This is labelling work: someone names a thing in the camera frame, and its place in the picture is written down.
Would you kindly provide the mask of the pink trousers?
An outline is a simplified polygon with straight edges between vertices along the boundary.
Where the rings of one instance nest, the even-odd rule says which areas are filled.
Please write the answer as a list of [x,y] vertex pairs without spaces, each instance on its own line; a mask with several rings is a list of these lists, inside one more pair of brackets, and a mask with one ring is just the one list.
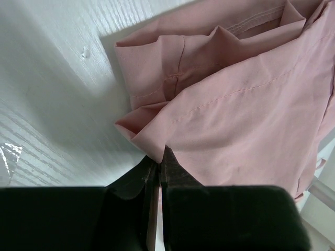
[[334,128],[334,1],[200,1],[115,45],[131,112],[118,130],[206,186],[300,198]]

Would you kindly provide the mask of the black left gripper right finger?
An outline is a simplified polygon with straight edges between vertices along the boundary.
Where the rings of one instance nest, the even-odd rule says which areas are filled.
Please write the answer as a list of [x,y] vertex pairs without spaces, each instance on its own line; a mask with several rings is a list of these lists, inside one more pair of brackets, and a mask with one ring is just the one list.
[[277,186],[204,186],[166,147],[161,163],[166,250],[310,250],[295,202]]

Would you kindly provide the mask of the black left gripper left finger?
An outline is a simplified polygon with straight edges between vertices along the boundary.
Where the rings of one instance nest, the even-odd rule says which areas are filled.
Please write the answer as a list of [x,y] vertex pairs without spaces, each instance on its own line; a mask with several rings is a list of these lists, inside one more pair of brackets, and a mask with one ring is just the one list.
[[154,250],[158,166],[105,187],[1,189],[1,250]]

